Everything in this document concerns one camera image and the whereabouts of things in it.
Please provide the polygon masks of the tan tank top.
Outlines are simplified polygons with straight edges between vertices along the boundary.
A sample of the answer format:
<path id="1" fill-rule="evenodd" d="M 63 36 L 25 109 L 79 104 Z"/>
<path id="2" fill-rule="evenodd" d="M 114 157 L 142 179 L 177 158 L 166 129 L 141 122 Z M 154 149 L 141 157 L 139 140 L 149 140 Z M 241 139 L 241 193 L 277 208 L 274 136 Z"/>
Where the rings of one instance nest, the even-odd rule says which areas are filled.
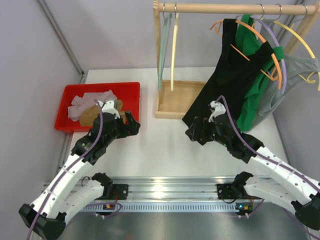
<path id="1" fill-rule="evenodd" d="M 127 117 L 125 115 L 125 112 L 122 111 L 123 108 L 123 101 L 122 100 L 116 100 L 116 110 L 118 111 L 123 123 L 125 124 L 127 122 Z M 96 105 L 91 106 L 87 108 L 79 117 L 79 124 L 82 127 L 91 127 L 93 125 L 94 120 L 99 115 L 99 109 Z"/>

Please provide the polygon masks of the cream hanger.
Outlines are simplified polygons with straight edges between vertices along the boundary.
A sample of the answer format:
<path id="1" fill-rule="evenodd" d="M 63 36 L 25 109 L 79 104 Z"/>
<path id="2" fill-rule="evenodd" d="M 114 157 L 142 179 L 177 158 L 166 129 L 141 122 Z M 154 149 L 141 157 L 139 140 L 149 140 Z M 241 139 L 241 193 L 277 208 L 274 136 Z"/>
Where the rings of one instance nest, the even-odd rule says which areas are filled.
<path id="1" fill-rule="evenodd" d="M 176 50 L 177 50 L 177 38 L 179 29 L 179 13 L 177 13 L 177 4 L 174 6 L 174 27 L 172 35 L 172 52 L 171 52 L 171 68 L 170 68 L 170 90 L 174 90 L 174 78 L 175 78 L 175 63 L 176 63 Z"/>

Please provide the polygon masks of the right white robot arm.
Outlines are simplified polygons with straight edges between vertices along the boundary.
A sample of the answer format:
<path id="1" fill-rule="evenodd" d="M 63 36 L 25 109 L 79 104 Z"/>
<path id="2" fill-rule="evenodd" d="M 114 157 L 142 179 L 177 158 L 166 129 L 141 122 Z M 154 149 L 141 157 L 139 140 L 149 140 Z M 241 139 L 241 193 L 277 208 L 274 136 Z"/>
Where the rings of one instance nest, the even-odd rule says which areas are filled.
<path id="1" fill-rule="evenodd" d="M 250 195 L 265 199 L 294 214 L 306 227 L 320 229 L 319 181 L 281 160 L 256 137 L 240 132 L 227 114 L 196 117 L 185 133 L 201 145 L 208 142 L 223 145 L 234 158 L 274 181 L 267 183 L 251 173 L 241 172 L 233 181 L 233 192 L 238 198 Z"/>

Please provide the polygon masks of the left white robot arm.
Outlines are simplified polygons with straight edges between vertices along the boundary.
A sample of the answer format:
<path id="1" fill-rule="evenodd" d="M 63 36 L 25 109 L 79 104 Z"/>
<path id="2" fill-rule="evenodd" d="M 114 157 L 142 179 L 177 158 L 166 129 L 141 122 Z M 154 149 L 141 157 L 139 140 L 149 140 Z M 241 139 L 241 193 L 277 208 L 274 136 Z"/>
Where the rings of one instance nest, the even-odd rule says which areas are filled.
<path id="1" fill-rule="evenodd" d="M 71 191 L 114 140 L 138 134 L 140 123 L 131 112 L 124 114 L 126 120 L 110 112 L 99 114 L 88 133 L 75 143 L 64 166 L 49 186 L 32 203 L 20 207 L 18 213 L 30 232 L 44 240 L 56 240 L 69 221 L 86 205 L 113 194 L 113 181 L 104 173 L 96 173 L 76 193 Z"/>

